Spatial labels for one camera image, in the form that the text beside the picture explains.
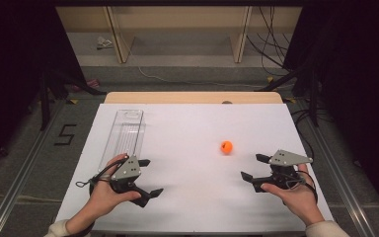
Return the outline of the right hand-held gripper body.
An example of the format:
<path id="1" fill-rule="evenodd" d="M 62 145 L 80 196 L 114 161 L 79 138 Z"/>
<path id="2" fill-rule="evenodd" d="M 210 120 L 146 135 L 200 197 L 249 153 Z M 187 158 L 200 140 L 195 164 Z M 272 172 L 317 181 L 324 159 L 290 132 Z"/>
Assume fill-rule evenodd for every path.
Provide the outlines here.
<path id="1" fill-rule="evenodd" d="M 283 190 L 294 188 L 300 181 L 300 175 L 294 169 L 295 165 L 312 163 L 313 159 L 279 149 L 274 155 L 269 156 L 271 175 L 262 178 L 264 184 L 273 184 Z"/>

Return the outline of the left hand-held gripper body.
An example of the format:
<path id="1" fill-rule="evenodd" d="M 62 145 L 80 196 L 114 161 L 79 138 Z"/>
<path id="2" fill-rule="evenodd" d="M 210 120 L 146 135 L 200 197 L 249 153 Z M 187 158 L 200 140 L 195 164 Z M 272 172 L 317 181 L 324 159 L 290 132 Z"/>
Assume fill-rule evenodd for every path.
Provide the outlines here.
<path id="1" fill-rule="evenodd" d="M 110 180 L 112 189 L 123 194 L 129 191 L 139 192 L 139 188 L 135 185 L 135 180 L 141 175 L 140 165 L 137 157 L 127 156 L 121 159 L 114 170 Z"/>

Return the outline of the clear plastic box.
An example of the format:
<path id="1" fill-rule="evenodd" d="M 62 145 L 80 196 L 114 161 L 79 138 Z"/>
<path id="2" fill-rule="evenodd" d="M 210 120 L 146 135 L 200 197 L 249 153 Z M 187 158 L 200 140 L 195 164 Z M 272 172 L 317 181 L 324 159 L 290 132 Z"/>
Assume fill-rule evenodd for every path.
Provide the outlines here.
<path id="1" fill-rule="evenodd" d="M 119 154 L 140 156 L 146 123 L 142 110 L 118 110 L 103 153 L 99 170 Z"/>

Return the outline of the orange ball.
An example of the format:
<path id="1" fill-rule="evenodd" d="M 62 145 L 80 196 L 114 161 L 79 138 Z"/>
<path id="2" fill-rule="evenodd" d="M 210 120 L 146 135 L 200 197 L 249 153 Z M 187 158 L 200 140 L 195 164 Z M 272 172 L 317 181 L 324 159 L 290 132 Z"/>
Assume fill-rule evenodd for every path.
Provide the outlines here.
<path id="1" fill-rule="evenodd" d="M 229 140 L 222 141 L 220 144 L 220 150 L 223 154 L 230 154 L 233 150 L 233 143 Z"/>

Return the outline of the person's left hand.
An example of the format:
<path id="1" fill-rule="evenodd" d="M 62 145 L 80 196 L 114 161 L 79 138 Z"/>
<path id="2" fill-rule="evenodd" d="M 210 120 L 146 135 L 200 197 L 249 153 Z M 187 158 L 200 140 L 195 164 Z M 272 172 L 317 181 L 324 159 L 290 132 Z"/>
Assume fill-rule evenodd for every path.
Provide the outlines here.
<path id="1" fill-rule="evenodd" d="M 113 175 L 115 166 L 121 159 L 127 157 L 126 154 L 120 154 L 110 160 L 105 168 L 103 176 L 104 181 L 97 181 L 94 189 L 81 211 L 92 214 L 96 219 L 110 213 L 117 205 L 122 202 L 135 200 L 140 197 L 140 193 L 135 191 L 118 194 L 110 186 L 109 178 Z"/>

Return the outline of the person's right hand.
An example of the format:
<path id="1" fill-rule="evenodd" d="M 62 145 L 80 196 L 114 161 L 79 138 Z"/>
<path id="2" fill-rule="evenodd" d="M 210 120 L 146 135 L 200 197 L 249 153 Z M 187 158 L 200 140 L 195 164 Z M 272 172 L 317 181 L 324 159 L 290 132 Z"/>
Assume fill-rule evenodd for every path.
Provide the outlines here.
<path id="1" fill-rule="evenodd" d="M 304 223 L 307 216 L 318 214 L 323 216 L 323 214 L 317 206 L 315 186 L 309 175 L 307 165 L 299 164 L 298 173 L 303 178 L 303 181 L 292 189 L 282 190 L 272 184 L 262 184 L 262 189 L 279 197 L 287 208 Z"/>

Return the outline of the black metal stand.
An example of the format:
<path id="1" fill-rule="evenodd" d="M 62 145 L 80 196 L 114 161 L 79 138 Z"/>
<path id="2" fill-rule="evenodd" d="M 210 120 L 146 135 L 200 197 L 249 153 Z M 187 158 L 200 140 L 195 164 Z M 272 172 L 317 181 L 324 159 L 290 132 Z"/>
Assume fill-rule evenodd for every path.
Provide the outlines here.
<path id="1" fill-rule="evenodd" d="M 314 126 L 318 126 L 317 121 L 317 103 L 318 103 L 318 79 L 317 71 L 313 65 L 308 65 L 304 63 L 297 69 L 289 72 L 288 74 L 282 76 L 276 81 L 271 82 L 264 88 L 259 89 L 259 92 L 271 92 L 277 87 L 285 84 L 291 79 L 296 79 L 291 93 L 295 97 L 300 97 L 304 95 L 309 96 L 309 108 L 308 112 L 311 116 L 311 120 Z"/>
<path id="2" fill-rule="evenodd" d="M 46 69 L 39 78 L 39 96 L 41 107 L 41 130 L 45 130 L 50 122 L 50 107 L 48 92 L 51 92 L 56 100 L 66 100 L 68 91 L 65 84 L 72 84 L 91 95 L 105 95 L 106 92 L 92 88 L 85 80 L 76 79 L 64 72 Z"/>

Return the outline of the wooden table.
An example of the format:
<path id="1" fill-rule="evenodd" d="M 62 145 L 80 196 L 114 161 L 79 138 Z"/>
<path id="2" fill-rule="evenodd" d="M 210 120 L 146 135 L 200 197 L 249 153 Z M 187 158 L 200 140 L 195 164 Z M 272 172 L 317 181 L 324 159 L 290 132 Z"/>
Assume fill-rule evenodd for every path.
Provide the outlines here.
<path id="1" fill-rule="evenodd" d="M 110 92 L 105 104 L 282 104 L 276 92 Z"/>

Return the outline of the pink object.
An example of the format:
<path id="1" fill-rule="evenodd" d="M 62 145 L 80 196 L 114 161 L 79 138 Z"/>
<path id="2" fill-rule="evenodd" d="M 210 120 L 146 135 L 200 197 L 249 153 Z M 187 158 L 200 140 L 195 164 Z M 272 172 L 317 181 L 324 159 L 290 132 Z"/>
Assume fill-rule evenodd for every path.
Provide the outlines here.
<path id="1" fill-rule="evenodd" d="M 91 79 L 86 82 L 86 84 L 91 88 L 98 88 L 100 86 L 100 81 L 98 79 Z M 71 89 L 73 92 L 82 91 L 82 88 L 77 85 L 72 85 Z"/>

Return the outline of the dark curtain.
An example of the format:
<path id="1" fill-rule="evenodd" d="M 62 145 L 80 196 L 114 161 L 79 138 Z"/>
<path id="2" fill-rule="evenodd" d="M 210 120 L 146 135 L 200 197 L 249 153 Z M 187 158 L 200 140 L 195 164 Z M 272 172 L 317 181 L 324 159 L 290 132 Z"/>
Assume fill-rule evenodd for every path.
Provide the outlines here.
<path id="1" fill-rule="evenodd" d="M 0 149 L 49 71 L 85 80 L 56 8 L 40 0 L 0 0 Z"/>
<path id="2" fill-rule="evenodd" d="M 297 0 L 297 22 L 287 64 L 309 54 L 334 13 L 319 79 L 322 95 L 350 151 L 379 195 L 379 0 Z"/>

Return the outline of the crumpled white wrapper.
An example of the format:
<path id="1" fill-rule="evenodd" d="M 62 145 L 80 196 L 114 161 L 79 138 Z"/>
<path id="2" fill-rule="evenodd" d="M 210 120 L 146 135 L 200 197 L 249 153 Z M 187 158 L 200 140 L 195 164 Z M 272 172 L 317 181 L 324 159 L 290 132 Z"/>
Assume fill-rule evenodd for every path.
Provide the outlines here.
<path id="1" fill-rule="evenodd" d="M 109 39 L 105 39 L 103 37 L 97 38 L 97 50 L 113 48 L 114 45 Z"/>

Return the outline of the wooden shelf unit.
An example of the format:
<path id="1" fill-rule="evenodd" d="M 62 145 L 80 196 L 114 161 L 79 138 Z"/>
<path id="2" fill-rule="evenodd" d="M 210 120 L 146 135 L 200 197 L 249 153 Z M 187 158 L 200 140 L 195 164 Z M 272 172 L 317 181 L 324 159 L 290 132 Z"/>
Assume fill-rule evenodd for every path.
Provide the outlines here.
<path id="1" fill-rule="evenodd" d="M 240 63 L 247 35 L 272 29 L 291 34 L 300 7 L 58 7 L 69 33 L 103 32 L 112 36 L 116 58 L 127 61 L 138 33 L 209 32 L 230 37 L 233 58 Z"/>

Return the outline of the metal floor rail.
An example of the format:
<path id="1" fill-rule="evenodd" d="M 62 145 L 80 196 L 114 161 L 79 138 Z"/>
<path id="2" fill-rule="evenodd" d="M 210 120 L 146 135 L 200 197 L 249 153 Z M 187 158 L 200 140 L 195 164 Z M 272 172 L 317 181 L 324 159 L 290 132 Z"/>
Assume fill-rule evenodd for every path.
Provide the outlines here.
<path id="1" fill-rule="evenodd" d="M 317 164 L 325 164 L 325 171 L 336 188 L 335 193 L 341 198 L 342 206 L 347 210 L 359 236 L 375 237 L 374 228 L 371 226 L 358 196 L 353 192 L 347 175 L 342 172 L 335 153 L 331 150 L 320 128 L 313 125 L 308 112 L 309 106 L 305 101 L 299 101 L 297 107 L 299 111 L 295 126 L 300 137 L 307 144 L 307 151 L 314 158 L 313 168 L 316 168 Z"/>
<path id="2" fill-rule="evenodd" d="M 23 160 L 23 164 L 18 170 L 17 175 L 14 177 L 9 190 L 6 192 L 5 195 L 3 195 L 3 197 L 0 200 L 0 233 L 11 214 L 14 205 L 17 202 L 19 194 L 21 193 L 22 189 L 26 184 L 26 181 L 35 165 L 35 162 L 37 161 L 38 154 L 40 153 L 44 141 L 52 125 L 54 124 L 55 118 L 62 110 L 64 104 L 64 101 L 54 102 L 53 109 L 50 111 L 49 121 L 45 123 L 44 128 L 41 128 L 38 131 L 38 135 L 34 140 L 34 144 L 29 150 L 29 153 L 26 156 L 26 158 Z"/>

